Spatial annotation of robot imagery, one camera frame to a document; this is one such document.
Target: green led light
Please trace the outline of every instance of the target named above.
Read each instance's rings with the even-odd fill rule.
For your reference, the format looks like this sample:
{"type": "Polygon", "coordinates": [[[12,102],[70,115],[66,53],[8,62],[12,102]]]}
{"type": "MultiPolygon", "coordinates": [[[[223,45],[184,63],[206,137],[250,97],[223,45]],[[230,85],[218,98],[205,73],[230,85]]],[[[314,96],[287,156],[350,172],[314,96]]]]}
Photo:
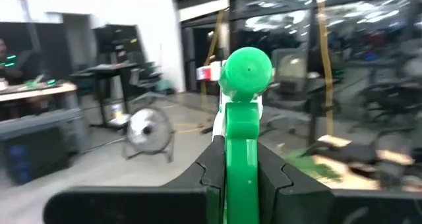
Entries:
{"type": "Polygon", "coordinates": [[[49,81],[47,81],[47,85],[48,86],[54,86],[55,85],[55,80],[49,80],[49,81]]]}

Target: white wall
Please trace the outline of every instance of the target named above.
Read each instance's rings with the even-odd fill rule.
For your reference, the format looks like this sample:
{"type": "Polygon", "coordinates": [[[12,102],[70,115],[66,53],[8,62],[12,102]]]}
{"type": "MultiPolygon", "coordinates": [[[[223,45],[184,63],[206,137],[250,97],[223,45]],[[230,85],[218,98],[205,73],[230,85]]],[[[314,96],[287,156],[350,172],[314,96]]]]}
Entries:
{"type": "MultiPolygon", "coordinates": [[[[91,14],[92,28],[110,24],[136,24],[146,57],[161,64],[165,79],[178,92],[185,90],[179,19],[172,0],[28,0],[36,22],[62,22],[60,14],[91,14]]],[[[18,4],[0,12],[0,21],[23,21],[16,18],[18,4]]]]}

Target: door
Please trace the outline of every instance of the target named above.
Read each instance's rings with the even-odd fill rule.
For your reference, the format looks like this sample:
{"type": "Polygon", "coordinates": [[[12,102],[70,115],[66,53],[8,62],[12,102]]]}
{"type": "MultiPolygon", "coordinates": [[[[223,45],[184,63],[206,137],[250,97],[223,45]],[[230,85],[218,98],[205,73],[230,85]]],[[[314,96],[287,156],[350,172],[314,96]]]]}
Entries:
{"type": "MultiPolygon", "coordinates": [[[[196,69],[203,67],[207,60],[208,51],[214,37],[214,24],[202,26],[186,27],[183,29],[183,53],[186,89],[188,92],[200,93],[200,81],[196,79],[196,69]]],[[[221,61],[226,58],[223,41],[216,42],[214,52],[209,58],[209,62],[221,61]]],[[[218,90],[214,90],[215,82],[206,83],[206,93],[218,95],[218,90]]]]}

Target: silver floor fan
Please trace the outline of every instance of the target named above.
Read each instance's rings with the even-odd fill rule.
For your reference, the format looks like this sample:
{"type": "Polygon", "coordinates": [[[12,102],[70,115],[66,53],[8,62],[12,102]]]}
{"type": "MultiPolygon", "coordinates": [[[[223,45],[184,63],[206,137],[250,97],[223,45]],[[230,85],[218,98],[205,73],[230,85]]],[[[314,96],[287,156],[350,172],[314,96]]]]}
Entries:
{"type": "Polygon", "coordinates": [[[170,163],[173,161],[174,134],[167,115],[161,109],[141,107],[128,120],[122,156],[131,159],[140,154],[164,154],[170,163]]]}

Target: yellow cable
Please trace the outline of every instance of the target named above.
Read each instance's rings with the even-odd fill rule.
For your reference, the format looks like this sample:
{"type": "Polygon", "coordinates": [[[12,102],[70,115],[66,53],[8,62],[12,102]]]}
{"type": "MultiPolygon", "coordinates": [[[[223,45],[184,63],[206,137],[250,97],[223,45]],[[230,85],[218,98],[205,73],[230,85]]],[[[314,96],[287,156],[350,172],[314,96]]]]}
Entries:
{"type": "Polygon", "coordinates": [[[187,129],[187,130],[176,130],[176,134],[186,134],[186,133],[194,133],[194,132],[200,131],[200,128],[197,128],[196,124],[194,123],[174,123],[173,126],[174,127],[190,126],[194,128],[194,129],[187,129]]]}
{"type": "MultiPolygon", "coordinates": [[[[327,40],[327,27],[325,21],[325,3],[321,1],[318,3],[318,25],[319,25],[319,35],[320,35],[320,44],[321,44],[321,57],[322,64],[324,66],[324,80],[325,80],[325,108],[332,107],[333,100],[333,83],[332,83],[332,71],[331,71],[331,62],[330,56],[328,54],[328,40],[327,40]]],[[[328,109],[326,111],[326,129],[328,135],[333,135],[334,125],[333,125],[333,110],[328,109]]]]}
{"type": "MultiPolygon", "coordinates": [[[[210,58],[214,54],[214,50],[215,50],[215,47],[216,47],[216,44],[217,44],[218,35],[220,34],[220,28],[221,28],[222,21],[223,21],[224,10],[225,9],[220,9],[218,11],[217,22],[216,22],[216,26],[214,27],[214,34],[212,36],[210,49],[208,50],[208,56],[205,59],[203,66],[208,66],[210,64],[210,58]]],[[[201,84],[200,84],[200,93],[201,93],[201,98],[202,98],[201,106],[202,106],[203,109],[206,109],[206,108],[204,108],[207,104],[205,81],[202,81],[201,84]]]]}

